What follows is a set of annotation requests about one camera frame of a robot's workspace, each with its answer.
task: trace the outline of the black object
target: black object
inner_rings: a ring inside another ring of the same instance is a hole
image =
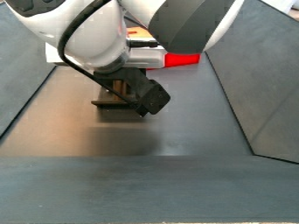
[[[256,155],[299,163],[299,23],[258,0],[207,51]]]
[[[151,47],[155,48],[159,46],[159,43],[155,40],[143,41],[143,40],[130,40],[130,47],[139,48],[139,47]]]
[[[80,12],[80,14],[75,17],[72,22],[70,23],[68,28],[66,29],[64,33],[60,37],[60,43],[58,47],[59,55],[62,60],[80,73],[83,73],[88,78],[91,78],[103,88],[106,88],[111,93],[114,93],[123,101],[128,103],[128,105],[135,109],[136,113],[140,116],[144,116],[148,112],[151,114],[156,114],[166,103],[170,101],[171,96],[166,93],[163,87],[160,84],[158,84],[155,81],[148,80],[146,76],[140,75],[140,73],[136,72],[135,69],[120,69],[120,71],[114,71],[114,73],[106,73],[104,75],[100,75],[99,73],[95,73],[92,75],[88,71],[86,71],[80,66],[78,66],[75,63],[72,63],[64,53],[66,45],[68,44],[68,41],[71,39],[71,36],[74,32],[79,29],[80,25],[84,23],[84,21],[88,19],[88,17],[98,11],[111,0],[95,0],[86,9]],[[138,95],[140,96],[139,101],[131,101],[127,97],[124,97],[106,82],[104,78],[114,79],[111,77],[115,77],[115,80],[126,80],[131,88],[135,89],[138,92]]]
[[[235,0],[166,0],[148,31],[168,53],[202,53]]]
[[[135,92],[135,111],[140,116],[155,115],[171,100],[163,86],[146,78],[146,70],[123,67],[111,74],[95,73],[98,82],[124,81]]]
[[[26,18],[54,11],[66,0],[6,0],[14,10]]]

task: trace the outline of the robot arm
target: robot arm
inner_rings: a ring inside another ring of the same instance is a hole
[[[171,97],[142,72],[123,68],[138,47],[127,38],[124,13],[130,11],[148,27],[167,52],[202,53],[226,33],[244,0],[6,0],[14,14],[32,32],[59,49],[60,57],[136,112],[156,114]],[[75,65],[68,54],[80,64]],[[82,67],[95,71],[94,75]],[[104,82],[124,81],[135,87],[130,101]]]

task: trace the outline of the black cable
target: black cable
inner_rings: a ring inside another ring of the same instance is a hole
[[[134,24],[136,24],[138,26],[140,26],[143,29],[148,31],[147,27],[127,15],[126,15],[126,20],[128,20],[130,22],[132,22]]]
[[[80,12],[80,14],[71,21],[68,28],[60,37],[60,43],[58,47],[60,59],[80,73],[83,73],[88,78],[91,78],[103,88],[106,88],[111,93],[114,93],[120,99],[123,99],[130,106],[136,108],[136,103],[132,102],[128,98],[126,98],[118,91],[114,90],[102,80],[96,79],[95,76],[86,71],[80,66],[78,66],[66,56],[66,46],[71,39],[74,32],[79,29],[80,25],[86,22],[90,16],[108,3],[111,0],[95,0],[86,9]]]
[[[140,48],[140,47],[151,47],[155,48],[160,44],[156,42],[156,40],[143,41],[143,40],[130,40],[130,47],[131,48]]]

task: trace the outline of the bin floor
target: bin floor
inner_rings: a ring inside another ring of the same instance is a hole
[[[158,115],[59,67],[0,140],[0,222],[298,222],[299,165],[252,156],[206,55],[148,72]]]

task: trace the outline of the red component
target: red component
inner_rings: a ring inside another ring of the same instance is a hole
[[[128,35],[138,34],[138,31],[130,31],[127,34]]]
[[[200,62],[202,56],[199,54],[194,55],[179,55],[167,53],[164,55],[164,67],[179,67],[191,64],[198,64]]]

